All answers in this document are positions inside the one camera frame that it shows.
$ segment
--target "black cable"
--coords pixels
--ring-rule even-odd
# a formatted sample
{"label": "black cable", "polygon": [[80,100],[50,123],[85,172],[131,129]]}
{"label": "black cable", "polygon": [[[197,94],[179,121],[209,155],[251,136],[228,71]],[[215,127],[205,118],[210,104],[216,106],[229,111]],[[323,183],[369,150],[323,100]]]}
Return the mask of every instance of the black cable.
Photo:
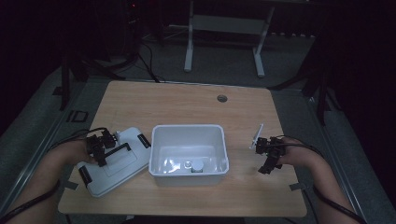
{"label": "black cable", "polygon": [[314,151],[314,152],[318,153],[319,156],[324,158],[323,155],[321,154],[321,152],[319,150],[317,150],[315,147],[308,146],[308,145],[305,145],[305,144],[285,143],[285,144],[274,144],[274,145],[270,145],[270,146],[267,146],[267,147],[305,147],[305,148],[310,149],[311,151]]}
{"label": "black cable", "polygon": [[50,196],[52,196],[59,188],[59,186],[61,185],[61,182],[58,180],[55,184],[55,186],[50,189],[48,192],[34,198],[33,200],[24,203],[20,206],[18,206],[17,208],[13,209],[12,211],[10,211],[9,213],[7,213],[5,216],[0,218],[0,224],[6,223],[8,222],[10,219],[14,218],[15,216],[17,216],[18,214],[20,214],[21,212],[31,208],[32,206],[43,202],[44,200],[47,200]]}
{"label": "black cable", "polygon": [[343,213],[344,215],[353,218],[354,220],[356,220],[357,222],[361,223],[361,224],[367,224],[367,222],[361,218],[360,216],[356,215],[354,212],[350,211],[349,209],[345,208],[344,206],[333,202],[332,200],[326,198],[323,194],[320,193],[320,191],[315,187],[314,185],[314,192],[315,194],[318,196],[318,198],[323,201],[324,203],[328,204],[329,206],[331,206],[332,208],[334,208],[335,210]]}
{"label": "black cable", "polygon": [[66,143],[66,142],[70,142],[70,141],[74,141],[74,140],[78,140],[78,138],[80,138],[82,136],[85,136],[88,133],[94,133],[94,132],[97,132],[97,131],[106,131],[106,130],[107,130],[107,128],[96,128],[96,129],[92,129],[92,130],[83,129],[83,130],[76,131],[70,137],[67,137],[67,138],[65,138],[65,139],[63,139],[61,141],[58,141],[58,142],[54,143],[52,146],[49,147],[49,150],[59,146],[60,144],[63,144],[63,143]]}
{"label": "black cable", "polygon": [[147,69],[147,71],[148,71],[148,74],[151,76],[151,78],[152,78],[155,82],[159,83],[160,81],[159,81],[158,78],[152,73],[151,69],[150,69],[149,66],[146,64],[145,60],[143,59],[143,57],[142,57],[140,54],[139,54],[139,58],[140,58],[140,60],[142,60],[143,64],[146,66],[146,69]]}
{"label": "black cable", "polygon": [[288,218],[288,217],[284,217],[283,219],[287,220],[289,223],[292,223],[292,224],[297,224],[297,222],[295,222],[295,221],[291,220],[291,219],[290,219],[290,218]]}

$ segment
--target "black mount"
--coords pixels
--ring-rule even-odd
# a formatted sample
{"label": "black mount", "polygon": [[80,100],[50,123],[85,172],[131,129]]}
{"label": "black mount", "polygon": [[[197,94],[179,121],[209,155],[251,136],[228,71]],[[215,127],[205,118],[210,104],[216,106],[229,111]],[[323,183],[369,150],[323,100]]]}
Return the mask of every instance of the black mount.
{"label": "black mount", "polygon": [[[87,137],[87,151],[89,154],[93,154],[93,157],[98,162],[100,167],[107,165],[106,158],[115,152],[119,151],[120,149],[127,148],[127,150],[131,150],[128,143],[124,143],[119,147],[116,146],[116,137],[111,134],[108,130],[102,131],[103,136],[96,136],[94,134],[91,137]],[[112,148],[111,151],[105,153],[105,149]]]}
{"label": "black mount", "polygon": [[259,169],[259,172],[266,175],[270,174],[271,171],[276,167],[277,169],[282,168],[282,165],[276,165],[279,158],[284,156],[286,149],[282,145],[282,140],[276,137],[270,137],[270,141],[266,138],[258,138],[256,143],[256,153],[262,155],[265,153],[267,155],[267,160],[265,164]]}

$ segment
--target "wooden table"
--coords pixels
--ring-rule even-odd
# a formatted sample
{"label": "wooden table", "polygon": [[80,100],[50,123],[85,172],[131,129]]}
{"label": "wooden table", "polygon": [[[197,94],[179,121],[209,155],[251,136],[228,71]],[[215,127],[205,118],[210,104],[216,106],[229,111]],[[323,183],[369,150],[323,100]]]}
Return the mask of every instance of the wooden table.
{"label": "wooden table", "polygon": [[[227,96],[225,103],[219,95]],[[92,128],[111,132],[137,127],[151,140],[158,124],[219,124],[224,129],[230,170],[215,186],[158,187],[149,170],[102,198],[93,198],[75,168],[59,210],[66,214],[165,215],[208,217],[303,217],[303,195],[291,191],[294,168],[284,165],[270,175],[258,169],[266,157],[248,149],[264,123],[262,137],[282,134],[271,92],[243,87],[113,81]]]}

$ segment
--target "dark background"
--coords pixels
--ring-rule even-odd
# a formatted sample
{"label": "dark background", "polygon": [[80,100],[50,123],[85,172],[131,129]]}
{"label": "dark background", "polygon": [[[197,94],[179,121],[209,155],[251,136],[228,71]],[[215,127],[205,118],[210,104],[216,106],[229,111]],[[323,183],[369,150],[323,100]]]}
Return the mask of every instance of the dark background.
{"label": "dark background", "polygon": [[[180,14],[188,12],[186,2],[161,4],[162,23],[187,24],[187,15]],[[315,45],[332,66],[330,86],[395,205],[390,174],[396,168],[396,8],[391,1],[349,1],[343,7],[317,2],[330,4],[279,4],[270,32],[317,37]],[[2,134],[46,76],[60,66],[61,52],[70,47],[64,38],[78,40],[69,43],[92,57],[108,56],[111,41],[100,34],[91,1],[2,1],[0,10]]]}

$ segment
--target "forearm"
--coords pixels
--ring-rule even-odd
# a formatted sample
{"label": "forearm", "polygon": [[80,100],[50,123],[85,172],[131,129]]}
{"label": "forearm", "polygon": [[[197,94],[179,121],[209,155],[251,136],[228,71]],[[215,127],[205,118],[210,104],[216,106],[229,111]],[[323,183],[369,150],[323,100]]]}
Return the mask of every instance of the forearm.
{"label": "forearm", "polygon": [[[353,207],[339,187],[332,168],[325,160],[318,158],[309,168],[314,179],[315,187],[324,197],[354,212]],[[317,199],[317,201],[320,223],[357,223],[354,219],[335,210],[320,199]]]}
{"label": "forearm", "polygon": [[[71,142],[50,151],[38,164],[32,178],[8,211],[52,190],[57,184],[64,166],[69,163],[67,153],[73,147],[85,147],[85,144],[79,141]],[[21,212],[8,223],[52,223],[55,211],[56,193],[43,202]]]}

